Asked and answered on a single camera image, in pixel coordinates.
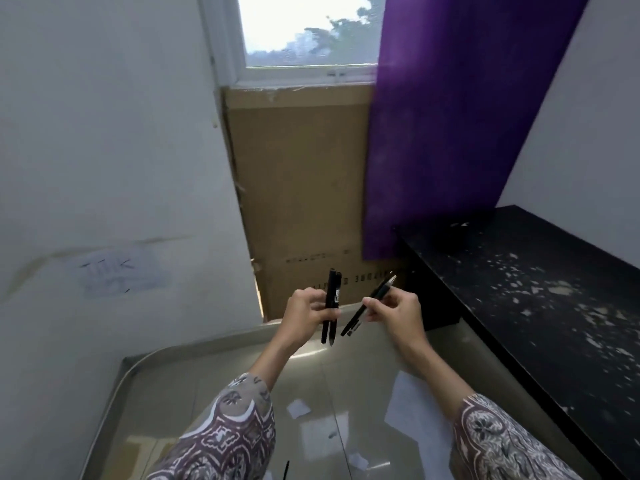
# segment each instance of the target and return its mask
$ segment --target patterned sleeve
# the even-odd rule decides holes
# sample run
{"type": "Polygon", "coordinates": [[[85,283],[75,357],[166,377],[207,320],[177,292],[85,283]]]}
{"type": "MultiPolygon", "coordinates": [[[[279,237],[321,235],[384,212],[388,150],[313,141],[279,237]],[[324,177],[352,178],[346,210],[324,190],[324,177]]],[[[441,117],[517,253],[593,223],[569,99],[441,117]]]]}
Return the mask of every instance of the patterned sleeve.
{"type": "Polygon", "coordinates": [[[454,422],[454,435],[457,451],[453,453],[457,454],[452,460],[458,457],[462,466],[458,471],[464,478],[580,480],[564,461],[483,395],[465,399],[454,422]]]}
{"type": "Polygon", "coordinates": [[[243,374],[206,407],[147,479],[261,479],[275,443],[267,386],[259,377],[243,374]]]}

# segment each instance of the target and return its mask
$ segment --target black table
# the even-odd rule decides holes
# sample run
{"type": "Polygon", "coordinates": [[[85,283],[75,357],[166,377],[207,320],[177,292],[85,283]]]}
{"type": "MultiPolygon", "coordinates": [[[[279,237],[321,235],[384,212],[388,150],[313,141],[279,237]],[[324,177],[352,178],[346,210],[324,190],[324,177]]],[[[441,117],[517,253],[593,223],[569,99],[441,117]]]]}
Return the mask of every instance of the black table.
{"type": "Polygon", "coordinates": [[[398,232],[426,325],[464,317],[603,478],[640,479],[640,270],[516,206],[398,232]]]}

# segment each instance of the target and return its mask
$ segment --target window frame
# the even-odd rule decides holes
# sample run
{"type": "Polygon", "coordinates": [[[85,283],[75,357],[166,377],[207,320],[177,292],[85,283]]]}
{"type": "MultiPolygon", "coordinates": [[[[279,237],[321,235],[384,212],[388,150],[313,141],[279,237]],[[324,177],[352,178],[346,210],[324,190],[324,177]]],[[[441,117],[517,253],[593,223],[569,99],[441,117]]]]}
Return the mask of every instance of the window frame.
{"type": "Polygon", "coordinates": [[[273,88],[374,82],[378,64],[249,68],[238,0],[201,0],[212,63],[220,86],[273,88]]]}

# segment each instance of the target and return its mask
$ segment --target hand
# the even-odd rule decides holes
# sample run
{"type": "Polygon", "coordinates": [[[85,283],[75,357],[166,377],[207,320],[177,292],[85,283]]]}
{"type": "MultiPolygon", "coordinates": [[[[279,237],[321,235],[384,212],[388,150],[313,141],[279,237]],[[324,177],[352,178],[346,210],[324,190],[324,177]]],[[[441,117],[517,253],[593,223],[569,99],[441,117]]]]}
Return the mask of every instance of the hand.
{"type": "Polygon", "coordinates": [[[362,302],[367,307],[366,320],[384,322],[405,356],[417,347],[429,346],[422,325],[420,301],[414,293],[391,287],[382,302],[375,298],[363,298],[362,302]]]}
{"type": "Polygon", "coordinates": [[[323,290],[307,288],[295,290],[287,302],[282,323],[274,340],[293,354],[307,343],[324,320],[337,320],[340,309],[325,308],[326,293],[323,290]]]}

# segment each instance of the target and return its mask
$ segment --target purple curtain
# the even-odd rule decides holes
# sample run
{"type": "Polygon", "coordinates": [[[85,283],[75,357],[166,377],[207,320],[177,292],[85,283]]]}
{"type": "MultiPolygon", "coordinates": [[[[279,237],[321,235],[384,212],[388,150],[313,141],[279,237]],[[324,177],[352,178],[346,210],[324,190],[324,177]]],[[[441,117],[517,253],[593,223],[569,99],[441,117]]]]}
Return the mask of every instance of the purple curtain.
{"type": "Polygon", "coordinates": [[[587,0],[387,0],[364,258],[394,225],[491,209],[587,0]]]}

